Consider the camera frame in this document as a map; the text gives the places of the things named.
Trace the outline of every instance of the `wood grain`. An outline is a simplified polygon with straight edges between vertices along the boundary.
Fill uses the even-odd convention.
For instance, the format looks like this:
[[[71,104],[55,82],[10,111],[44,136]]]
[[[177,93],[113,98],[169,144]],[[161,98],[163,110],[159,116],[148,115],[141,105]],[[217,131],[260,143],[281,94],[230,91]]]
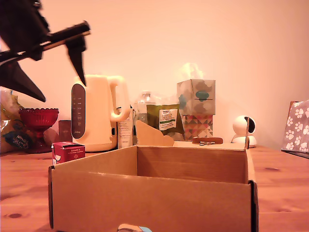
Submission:
[[[250,150],[258,184],[260,231],[309,232],[309,159],[264,147]],[[53,231],[47,198],[51,154],[9,153],[0,161],[1,231]]]

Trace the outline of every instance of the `electric kettle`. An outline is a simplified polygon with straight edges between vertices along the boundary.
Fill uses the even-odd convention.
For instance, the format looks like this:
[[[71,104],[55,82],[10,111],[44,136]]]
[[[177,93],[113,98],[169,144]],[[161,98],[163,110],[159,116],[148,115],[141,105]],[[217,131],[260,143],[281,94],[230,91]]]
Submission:
[[[86,152],[107,151],[117,145],[116,122],[130,114],[126,82],[121,76],[85,75],[87,86],[78,77],[71,91],[71,133],[74,143]],[[116,86],[122,98],[116,110]]]

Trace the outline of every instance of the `red and white box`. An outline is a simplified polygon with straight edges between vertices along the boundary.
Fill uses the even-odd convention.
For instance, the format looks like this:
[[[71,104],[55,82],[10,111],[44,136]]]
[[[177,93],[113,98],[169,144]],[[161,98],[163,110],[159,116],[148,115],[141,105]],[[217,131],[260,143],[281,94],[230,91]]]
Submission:
[[[53,165],[85,157],[85,146],[72,142],[52,144]]]

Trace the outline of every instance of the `red glass dish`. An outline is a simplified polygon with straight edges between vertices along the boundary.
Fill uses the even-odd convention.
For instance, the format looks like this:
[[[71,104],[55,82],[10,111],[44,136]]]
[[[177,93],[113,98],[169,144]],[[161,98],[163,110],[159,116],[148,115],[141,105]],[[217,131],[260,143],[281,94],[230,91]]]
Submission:
[[[20,118],[23,123],[36,132],[36,141],[33,146],[27,150],[28,153],[46,153],[51,152],[51,147],[47,146],[43,133],[54,125],[57,121],[58,109],[20,109]]]

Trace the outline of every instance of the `plastic bottle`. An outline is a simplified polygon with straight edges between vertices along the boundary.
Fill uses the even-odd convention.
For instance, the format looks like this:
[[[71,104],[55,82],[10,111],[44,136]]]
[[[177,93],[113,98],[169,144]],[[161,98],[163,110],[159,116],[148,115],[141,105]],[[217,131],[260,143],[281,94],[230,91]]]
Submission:
[[[137,119],[147,123],[147,105],[155,105],[155,98],[151,97],[150,91],[143,91],[137,99]]]

